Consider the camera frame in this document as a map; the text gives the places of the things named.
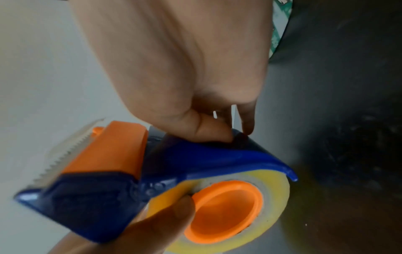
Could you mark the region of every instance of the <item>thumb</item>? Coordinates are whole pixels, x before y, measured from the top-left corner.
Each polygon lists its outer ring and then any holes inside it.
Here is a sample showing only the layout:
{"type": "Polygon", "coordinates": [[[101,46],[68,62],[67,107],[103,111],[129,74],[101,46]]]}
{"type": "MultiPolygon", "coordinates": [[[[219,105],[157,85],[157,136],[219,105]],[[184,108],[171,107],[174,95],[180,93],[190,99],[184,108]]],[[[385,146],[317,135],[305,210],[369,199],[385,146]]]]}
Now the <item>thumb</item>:
{"type": "Polygon", "coordinates": [[[194,109],[189,109],[180,116],[169,117],[160,122],[159,126],[155,126],[192,142],[233,140],[232,129],[226,123],[194,109]]]}
{"type": "Polygon", "coordinates": [[[108,253],[159,254],[173,243],[191,223],[195,207],[190,196],[154,216],[127,228],[108,253]]]}

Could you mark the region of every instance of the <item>orange tape dispenser part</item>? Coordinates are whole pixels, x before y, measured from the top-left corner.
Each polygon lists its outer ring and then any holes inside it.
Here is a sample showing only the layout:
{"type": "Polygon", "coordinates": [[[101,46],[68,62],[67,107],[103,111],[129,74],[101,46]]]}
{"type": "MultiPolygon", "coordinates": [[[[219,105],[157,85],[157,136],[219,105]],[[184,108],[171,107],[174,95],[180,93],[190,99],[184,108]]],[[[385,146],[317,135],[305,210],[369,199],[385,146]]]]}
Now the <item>orange tape dispenser part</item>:
{"type": "Polygon", "coordinates": [[[104,243],[117,238],[147,204],[151,216],[193,194],[195,219],[169,250],[227,251],[271,227],[287,204],[287,177],[297,181],[290,167],[233,132],[231,144],[197,144],[113,121],[94,128],[15,199],[104,243]]]}

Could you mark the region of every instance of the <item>orange plastic cover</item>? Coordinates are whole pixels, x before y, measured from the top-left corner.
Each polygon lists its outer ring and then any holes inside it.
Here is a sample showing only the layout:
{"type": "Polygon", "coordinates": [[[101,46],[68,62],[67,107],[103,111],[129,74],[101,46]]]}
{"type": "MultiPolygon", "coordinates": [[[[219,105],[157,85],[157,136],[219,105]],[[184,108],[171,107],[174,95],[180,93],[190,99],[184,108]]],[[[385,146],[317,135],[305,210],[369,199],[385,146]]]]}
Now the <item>orange plastic cover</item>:
{"type": "Polygon", "coordinates": [[[118,171],[139,180],[148,130],[138,123],[113,121],[94,134],[94,141],[62,173],[118,171]]]}

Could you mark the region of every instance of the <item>tape roll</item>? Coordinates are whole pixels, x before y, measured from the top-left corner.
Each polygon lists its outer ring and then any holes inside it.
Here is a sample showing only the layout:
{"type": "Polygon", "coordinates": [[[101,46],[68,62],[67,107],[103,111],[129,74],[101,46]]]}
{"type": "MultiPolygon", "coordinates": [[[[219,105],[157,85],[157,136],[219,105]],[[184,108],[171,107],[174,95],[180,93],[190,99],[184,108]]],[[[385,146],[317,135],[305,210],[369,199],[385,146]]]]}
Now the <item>tape roll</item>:
{"type": "Polygon", "coordinates": [[[153,198],[149,203],[147,216],[152,216],[172,205],[183,195],[192,195],[214,184],[233,180],[249,183],[262,194],[262,207],[254,221],[234,236],[211,244],[195,243],[182,235],[168,248],[168,251],[176,254],[213,254],[229,251],[259,237],[278,220],[288,202],[289,182],[284,173],[266,169],[184,181],[175,188],[153,198]]]}

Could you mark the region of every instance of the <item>fingernail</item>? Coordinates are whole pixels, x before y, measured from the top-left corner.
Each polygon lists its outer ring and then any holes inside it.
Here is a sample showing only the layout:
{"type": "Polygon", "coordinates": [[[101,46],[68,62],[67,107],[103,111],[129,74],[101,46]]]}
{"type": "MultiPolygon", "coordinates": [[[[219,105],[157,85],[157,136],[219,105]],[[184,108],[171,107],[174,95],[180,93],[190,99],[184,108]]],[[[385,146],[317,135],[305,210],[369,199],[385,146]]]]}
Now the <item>fingernail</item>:
{"type": "Polygon", "coordinates": [[[184,196],[173,205],[173,212],[177,219],[181,220],[188,216],[193,209],[193,200],[190,196],[184,196]]]}

